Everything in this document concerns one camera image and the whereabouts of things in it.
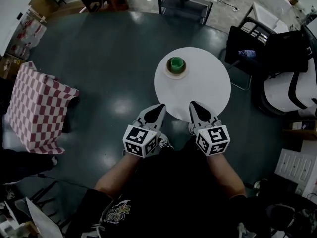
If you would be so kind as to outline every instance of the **box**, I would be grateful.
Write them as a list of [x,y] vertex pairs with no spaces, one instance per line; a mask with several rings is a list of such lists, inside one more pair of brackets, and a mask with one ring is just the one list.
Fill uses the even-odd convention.
[[289,121],[283,132],[305,140],[317,140],[317,120]]
[[0,58],[0,77],[14,82],[20,66],[24,62],[25,60],[5,53],[4,56]]

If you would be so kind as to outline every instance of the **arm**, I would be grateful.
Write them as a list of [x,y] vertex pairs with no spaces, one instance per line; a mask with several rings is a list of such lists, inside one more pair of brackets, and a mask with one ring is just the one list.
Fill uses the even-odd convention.
[[244,185],[222,153],[207,157],[208,166],[228,198],[246,196]]
[[141,157],[126,153],[125,156],[105,173],[97,182],[95,190],[98,190],[112,199],[117,198],[123,186],[136,171]]

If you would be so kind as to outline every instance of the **red and white checkered pattern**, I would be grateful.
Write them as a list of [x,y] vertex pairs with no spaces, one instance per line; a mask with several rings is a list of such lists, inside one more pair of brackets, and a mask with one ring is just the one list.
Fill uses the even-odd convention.
[[33,68],[32,62],[21,65],[6,118],[29,152],[63,153],[56,139],[61,135],[68,103],[79,91]]

